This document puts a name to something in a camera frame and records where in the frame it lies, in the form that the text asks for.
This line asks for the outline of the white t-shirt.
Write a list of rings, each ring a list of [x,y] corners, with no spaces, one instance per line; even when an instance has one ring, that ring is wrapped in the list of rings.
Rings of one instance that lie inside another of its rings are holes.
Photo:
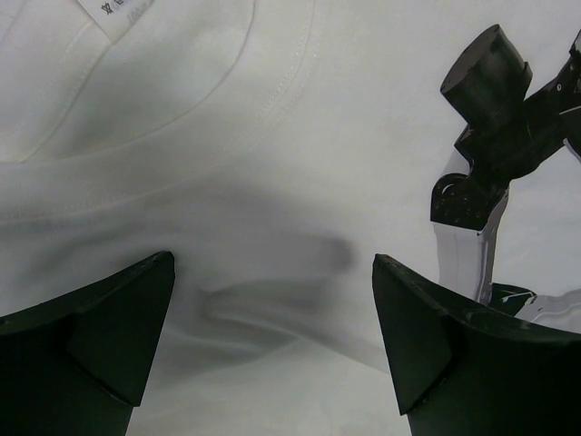
[[[437,280],[439,87],[501,25],[552,79],[577,1],[1,4],[1,311],[159,251],[176,282],[132,435],[406,435],[371,288]]]

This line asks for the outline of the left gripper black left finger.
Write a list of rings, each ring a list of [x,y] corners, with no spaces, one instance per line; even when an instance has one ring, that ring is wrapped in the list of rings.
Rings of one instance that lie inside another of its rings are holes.
[[[153,366],[174,264],[156,253],[2,317],[2,434],[124,435]]]

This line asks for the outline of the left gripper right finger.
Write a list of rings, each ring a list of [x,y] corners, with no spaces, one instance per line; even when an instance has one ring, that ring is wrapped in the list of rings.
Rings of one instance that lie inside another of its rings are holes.
[[[580,337],[474,302],[379,254],[372,289],[415,435],[577,435]]]

